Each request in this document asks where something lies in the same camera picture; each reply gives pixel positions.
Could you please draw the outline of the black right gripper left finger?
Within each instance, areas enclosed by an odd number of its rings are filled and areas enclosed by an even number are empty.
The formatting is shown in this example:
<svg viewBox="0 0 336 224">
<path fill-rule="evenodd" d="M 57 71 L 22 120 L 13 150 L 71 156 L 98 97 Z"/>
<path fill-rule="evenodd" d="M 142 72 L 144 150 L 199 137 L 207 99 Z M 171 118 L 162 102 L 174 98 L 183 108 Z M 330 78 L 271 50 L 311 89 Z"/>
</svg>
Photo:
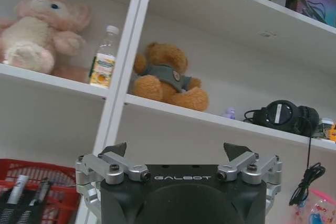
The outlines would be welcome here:
<svg viewBox="0 0 336 224">
<path fill-rule="evenodd" d="M 76 161 L 76 190 L 98 219 L 101 218 L 101 201 L 93 183 L 104 180 L 109 185 L 118 185 L 125 176 L 134 182 L 146 183 L 150 180 L 150 171 L 146 165 L 135 164 L 123 157 L 126 148 L 126 143 L 107 146 L 97 156 L 81 155 Z"/>
</svg>

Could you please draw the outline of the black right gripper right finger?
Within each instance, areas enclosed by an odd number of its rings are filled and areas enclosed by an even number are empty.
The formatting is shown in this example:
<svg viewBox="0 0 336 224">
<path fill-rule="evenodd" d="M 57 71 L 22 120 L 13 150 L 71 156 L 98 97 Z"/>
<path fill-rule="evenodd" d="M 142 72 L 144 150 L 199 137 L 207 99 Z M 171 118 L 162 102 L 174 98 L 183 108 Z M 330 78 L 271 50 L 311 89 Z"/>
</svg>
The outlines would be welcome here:
<svg viewBox="0 0 336 224">
<path fill-rule="evenodd" d="M 224 143 L 224 151 L 229 159 L 227 165 L 218 165 L 217 178 L 222 182 L 235 181 L 241 175 L 249 185 L 266 183 L 266 208 L 268 214 L 275 196 L 281 191 L 282 161 L 278 155 L 260 157 L 245 146 Z"/>
</svg>

